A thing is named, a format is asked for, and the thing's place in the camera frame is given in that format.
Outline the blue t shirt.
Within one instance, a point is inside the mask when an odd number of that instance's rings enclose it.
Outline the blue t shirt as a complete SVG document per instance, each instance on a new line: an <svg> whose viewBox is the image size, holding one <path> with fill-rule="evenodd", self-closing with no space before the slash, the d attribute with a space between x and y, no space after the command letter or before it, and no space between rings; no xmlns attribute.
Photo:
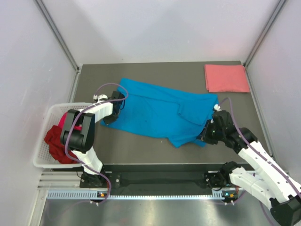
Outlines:
<svg viewBox="0 0 301 226"><path fill-rule="evenodd" d="M126 78L117 90L128 98L109 128L167 138L176 148L187 143L205 146L197 137L219 103L216 94L193 94Z"/></svg>

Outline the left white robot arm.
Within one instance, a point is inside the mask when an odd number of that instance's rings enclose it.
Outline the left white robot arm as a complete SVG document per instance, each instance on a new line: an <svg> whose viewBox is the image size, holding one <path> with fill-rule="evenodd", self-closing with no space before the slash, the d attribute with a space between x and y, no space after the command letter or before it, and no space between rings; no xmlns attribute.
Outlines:
<svg viewBox="0 0 301 226"><path fill-rule="evenodd" d="M67 148L67 156L81 163L81 180L87 185L100 187L107 180L103 163L93 148L95 125L100 121L105 125L115 122L125 105L125 98L118 91L113 91L110 97L95 95L95 103L80 110L70 109L66 114L60 141Z"/></svg>

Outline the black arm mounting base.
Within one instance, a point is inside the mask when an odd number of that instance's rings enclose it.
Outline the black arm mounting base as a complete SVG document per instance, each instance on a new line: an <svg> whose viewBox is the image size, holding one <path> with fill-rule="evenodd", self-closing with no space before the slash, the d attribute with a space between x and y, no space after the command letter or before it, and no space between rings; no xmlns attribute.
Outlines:
<svg viewBox="0 0 301 226"><path fill-rule="evenodd" d="M106 164L106 181L100 187L113 195L204 194L216 188L229 187L222 164Z"/></svg>

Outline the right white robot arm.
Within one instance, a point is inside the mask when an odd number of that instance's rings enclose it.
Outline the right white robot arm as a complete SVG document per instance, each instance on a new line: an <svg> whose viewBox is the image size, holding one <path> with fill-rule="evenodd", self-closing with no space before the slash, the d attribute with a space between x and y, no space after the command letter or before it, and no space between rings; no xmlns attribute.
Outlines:
<svg viewBox="0 0 301 226"><path fill-rule="evenodd" d="M218 104L198 137L215 145L223 142L244 159L259 175L256 178L234 161L223 164L211 187L238 186L255 197L270 210L281 226L294 226L301 221L301 185L292 179L263 148L257 137L247 128L239 128L231 113Z"/></svg>

